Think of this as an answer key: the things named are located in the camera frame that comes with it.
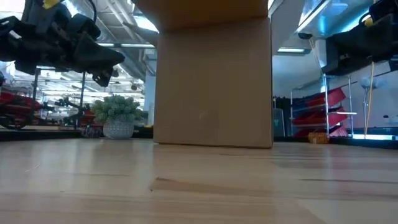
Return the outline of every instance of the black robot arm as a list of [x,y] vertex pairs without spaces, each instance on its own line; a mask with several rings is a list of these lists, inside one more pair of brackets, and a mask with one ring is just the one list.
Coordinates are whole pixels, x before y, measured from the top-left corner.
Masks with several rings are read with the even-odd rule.
[[0,60],[15,61],[17,70],[31,75],[40,65],[88,72],[100,86],[108,86],[113,66],[124,56],[95,42],[101,31],[92,19],[72,17],[61,2],[46,2],[26,0],[21,21],[0,19]]
[[326,39],[323,73],[344,75],[398,55],[398,1],[380,0],[369,8],[369,15],[354,29]]

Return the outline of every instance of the white plant pot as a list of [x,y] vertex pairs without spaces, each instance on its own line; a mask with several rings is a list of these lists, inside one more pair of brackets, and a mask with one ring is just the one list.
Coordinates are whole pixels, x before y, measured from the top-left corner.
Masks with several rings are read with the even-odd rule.
[[110,139],[129,139],[134,133],[134,122],[112,121],[104,124],[104,135]]

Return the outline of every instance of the red machine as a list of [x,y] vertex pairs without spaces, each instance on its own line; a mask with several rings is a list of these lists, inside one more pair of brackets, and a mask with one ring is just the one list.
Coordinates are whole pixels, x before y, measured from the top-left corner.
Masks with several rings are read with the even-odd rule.
[[94,119],[95,119],[94,113],[91,110],[85,110],[83,116],[80,118],[80,125],[102,128],[103,124],[95,123]]
[[41,105],[26,96],[4,89],[0,93],[0,125],[7,129],[22,129],[26,125],[54,125],[54,120],[47,121],[35,116],[35,112],[42,109],[53,110],[46,103]]

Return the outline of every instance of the green succulent plant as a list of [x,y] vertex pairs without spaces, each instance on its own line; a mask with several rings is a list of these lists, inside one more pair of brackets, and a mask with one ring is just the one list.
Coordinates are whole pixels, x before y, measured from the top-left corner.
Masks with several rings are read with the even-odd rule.
[[105,97],[104,101],[96,100],[91,110],[96,116],[96,123],[104,124],[114,120],[133,122],[142,119],[143,112],[137,109],[139,106],[133,98],[114,95]]

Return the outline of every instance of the wooden floor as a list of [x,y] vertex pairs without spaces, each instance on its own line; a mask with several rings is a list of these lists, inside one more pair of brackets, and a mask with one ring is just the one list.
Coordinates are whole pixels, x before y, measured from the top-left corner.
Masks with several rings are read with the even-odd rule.
[[0,143],[0,223],[394,223],[398,151]]

